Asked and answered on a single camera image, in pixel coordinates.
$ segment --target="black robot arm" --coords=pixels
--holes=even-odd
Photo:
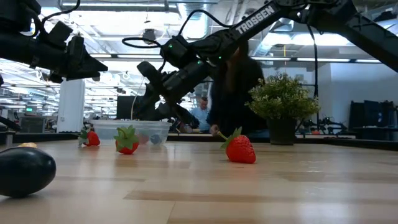
[[[229,59],[241,42],[283,17],[308,24],[320,33],[340,34],[398,72],[398,37],[360,15],[351,0],[271,0],[240,23],[203,40],[188,43],[181,35],[171,38],[162,46],[161,56],[180,69],[172,75],[161,74],[150,63],[142,62],[138,69],[150,83],[135,116],[141,114],[140,119],[145,119],[146,108],[153,108],[159,95],[174,108],[183,95],[214,75],[217,65]]]
[[[49,69],[50,81],[56,83],[61,83],[62,77],[67,80],[99,77],[99,72],[108,70],[88,54],[84,38],[74,36],[68,45],[65,43],[73,30],[64,23],[58,22],[47,33],[38,18],[40,12],[41,6],[35,0],[0,1],[0,58],[26,63],[31,68]],[[32,19],[35,34],[40,30],[35,38],[20,33],[30,30]]]

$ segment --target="plastic container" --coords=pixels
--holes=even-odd
[[[91,120],[95,132],[100,140],[113,140],[113,136],[118,135],[117,128],[133,125],[140,144],[164,144],[169,135],[172,125],[161,121],[115,121],[115,120]]]

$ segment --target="white column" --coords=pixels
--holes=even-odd
[[[80,132],[85,108],[85,81],[63,81],[60,90],[57,132]]]

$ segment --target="wooden tabletop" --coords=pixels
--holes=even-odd
[[[254,144],[257,163],[220,143],[168,142],[119,155],[113,142],[38,143],[57,176],[23,199],[0,196],[1,224],[398,223],[398,153]]]

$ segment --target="ceiling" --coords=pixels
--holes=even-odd
[[[45,28],[50,31],[58,21],[64,22],[73,29],[73,35],[85,38],[86,49],[90,54],[134,54],[158,55],[158,49],[135,49],[121,43],[124,37],[140,37],[146,29],[154,29],[157,41],[166,43],[176,35],[187,18],[195,9],[211,12],[217,19],[226,24],[235,24],[240,18],[258,9],[264,1],[260,0],[82,0],[81,7],[70,14],[53,17],[46,22]],[[75,0],[41,0],[43,18],[60,9],[69,9]],[[386,9],[397,10],[397,1],[355,0],[358,10],[370,18],[377,17]],[[382,26],[398,34],[397,19]],[[195,14],[184,29],[183,36],[189,41],[202,39],[205,36],[223,29],[214,24],[204,14]],[[315,34],[320,58],[371,58],[345,38],[335,34]],[[145,45],[141,41],[132,42]],[[265,29],[249,41],[252,56],[255,57],[313,57],[313,42],[307,27],[292,21],[280,21],[270,29]],[[140,59],[110,60],[101,59],[109,67],[108,72],[101,74],[101,81],[86,79],[86,114],[114,114],[116,101],[120,93],[116,86],[126,91],[125,95],[143,95],[146,78],[138,72],[136,66]],[[160,62],[152,60],[155,67]],[[264,63],[265,67],[305,67],[313,68],[309,62]],[[18,106],[29,103],[42,105],[42,111],[50,114],[57,111],[60,86],[45,81],[44,69],[32,70],[27,65],[0,59],[0,69],[5,81],[2,88],[0,105]],[[164,71],[175,70],[167,64]],[[183,106],[190,109],[196,106],[198,96],[206,96],[208,84],[203,83],[195,88],[194,93],[186,96]]]

